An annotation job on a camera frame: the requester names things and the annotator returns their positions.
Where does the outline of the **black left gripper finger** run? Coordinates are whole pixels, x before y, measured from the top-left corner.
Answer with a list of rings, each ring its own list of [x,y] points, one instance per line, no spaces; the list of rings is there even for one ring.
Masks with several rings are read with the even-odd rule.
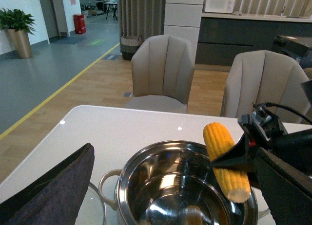
[[[87,143],[0,205],[2,225],[73,225],[88,189],[94,147]]]

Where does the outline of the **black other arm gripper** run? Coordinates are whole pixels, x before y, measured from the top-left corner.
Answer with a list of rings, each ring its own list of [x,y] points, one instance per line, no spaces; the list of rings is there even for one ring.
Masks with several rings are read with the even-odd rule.
[[[277,225],[310,225],[312,179],[303,173],[312,171],[312,130],[288,133],[279,117],[262,107],[242,115],[238,123],[245,134],[211,166],[256,172]]]

